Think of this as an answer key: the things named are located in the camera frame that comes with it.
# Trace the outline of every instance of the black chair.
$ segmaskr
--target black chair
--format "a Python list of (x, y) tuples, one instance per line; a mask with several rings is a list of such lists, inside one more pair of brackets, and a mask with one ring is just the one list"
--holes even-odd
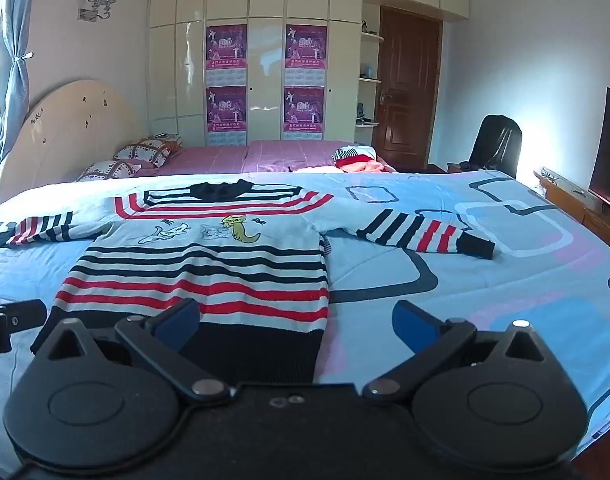
[(488, 115), (480, 125), (470, 160), (449, 164), (457, 171), (498, 170), (516, 178), (523, 133), (514, 121), (503, 115)]

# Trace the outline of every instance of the purple bedspread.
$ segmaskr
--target purple bedspread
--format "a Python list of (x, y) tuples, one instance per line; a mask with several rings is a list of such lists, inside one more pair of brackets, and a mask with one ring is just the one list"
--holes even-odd
[(184, 148), (161, 168), (140, 170), (138, 176), (245, 173), (247, 146), (208, 146)]
[(332, 154), (347, 145), (340, 140), (255, 140), (249, 145), (243, 173), (285, 173), (333, 166)]

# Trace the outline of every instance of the pile of clothes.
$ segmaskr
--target pile of clothes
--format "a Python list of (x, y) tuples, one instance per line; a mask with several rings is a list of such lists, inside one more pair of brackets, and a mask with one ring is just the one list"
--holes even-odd
[(389, 173), (376, 159), (371, 146), (344, 146), (332, 155), (334, 165), (345, 173)]

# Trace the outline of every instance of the shelf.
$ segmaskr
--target shelf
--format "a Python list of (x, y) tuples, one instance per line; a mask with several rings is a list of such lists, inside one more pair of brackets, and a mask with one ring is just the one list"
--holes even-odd
[(379, 43), (383, 43), (385, 38), (379, 36), (378, 34), (370, 34), (369, 32), (361, 32), (361, 36), (366, 41), (378, 41)]

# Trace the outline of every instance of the sweater cuff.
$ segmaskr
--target sweater cuff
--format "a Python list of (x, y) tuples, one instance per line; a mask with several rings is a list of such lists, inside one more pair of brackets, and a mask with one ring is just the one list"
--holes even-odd
[(494, 253), (494, 242), (483, 240), (483, 238), (472, 236), (469, 233), (463, 233), (456, 240), (456, 251), (491, 260)]

